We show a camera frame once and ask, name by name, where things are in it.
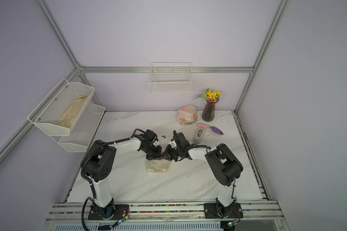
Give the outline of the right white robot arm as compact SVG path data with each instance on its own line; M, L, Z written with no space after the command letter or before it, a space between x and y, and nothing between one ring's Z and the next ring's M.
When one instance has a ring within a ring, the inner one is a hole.
M217 216L228 218L237 210L235 182L243 172L243 165L224 143L215 148L189 143L183 133L173 131L171 142L159 158L175 162L184 159L206 161L215 179L221 184L216 198Z

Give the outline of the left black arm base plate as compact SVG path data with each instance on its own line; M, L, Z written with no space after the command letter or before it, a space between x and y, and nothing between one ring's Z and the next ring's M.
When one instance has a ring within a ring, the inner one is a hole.
M123 214L128 214L129 208L130 206L125 204L101 208L95 203L92 203L88 220L120 220Z

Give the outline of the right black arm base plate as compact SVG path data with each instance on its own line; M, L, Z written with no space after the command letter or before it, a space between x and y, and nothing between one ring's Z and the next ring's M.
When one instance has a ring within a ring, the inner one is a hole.
M230 204L228 207L224 207L221 203L205 203L204 215L205 218L243 218L243 210L240 203L235 201Z

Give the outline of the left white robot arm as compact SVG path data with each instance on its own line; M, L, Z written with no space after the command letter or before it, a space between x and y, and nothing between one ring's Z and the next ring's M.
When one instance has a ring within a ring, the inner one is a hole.
M131 151L143 151L148 157L157 157L162 147L156 133L135 129L129 138L109 142L97 140L87 151L80 175L89 183L93 194L89 219L111 219L117 213L108 177L115 157Z

